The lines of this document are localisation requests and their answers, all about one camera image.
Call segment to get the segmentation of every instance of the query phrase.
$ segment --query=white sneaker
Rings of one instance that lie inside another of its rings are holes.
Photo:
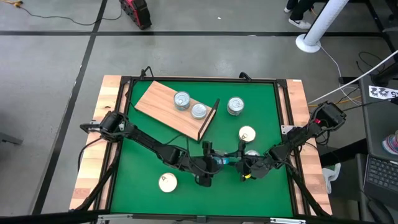
[[[289,23],[291,23],[292,25],[300,28],[300,29],[309,29],[311,28],[311,23],[309,22],[305,22],[303,20],[299,20],[299,21],[293,21],[291,19],[289,19]]]

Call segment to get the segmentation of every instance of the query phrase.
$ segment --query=wooden cutting board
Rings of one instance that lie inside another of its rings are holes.
[[[214,117],[216,110],[213,110],[210,114],[211,108],[206,106],[207,115],[205,118],[192,118],[192,106],[199,102],[191,98],[189,109],[180,111],[174,107],[174,95],[176,92],[177,91],[157,81],[153,81],[135,105],[135,108],[192,139],[201,139],[212,117]]]

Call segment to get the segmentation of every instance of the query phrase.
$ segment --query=white pole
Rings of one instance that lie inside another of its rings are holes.
[[[319,40],[347,2],[348,0],[329,0],[309,32],[296,38],[296,45],[299,49],[307,53],[317,52],[321,44]]]

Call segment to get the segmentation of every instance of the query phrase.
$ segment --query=keyboard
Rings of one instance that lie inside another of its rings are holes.
[[[398,165],[369,156],[366,181],[398,192]]]

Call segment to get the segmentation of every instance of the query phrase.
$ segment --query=white stand base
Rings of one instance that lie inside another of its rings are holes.
[[[299,47],[300,50],[302,50],[306,53],[315,53],[315,52],[319,51],[319,49],[321,49],[321,47],[320,47],[321,42],[318,41],[317,44],[315,44],[314,46],[307,45],[304,43],[304,37],[305,37],[305,34],[300,34],[296,38],[296,45]]]

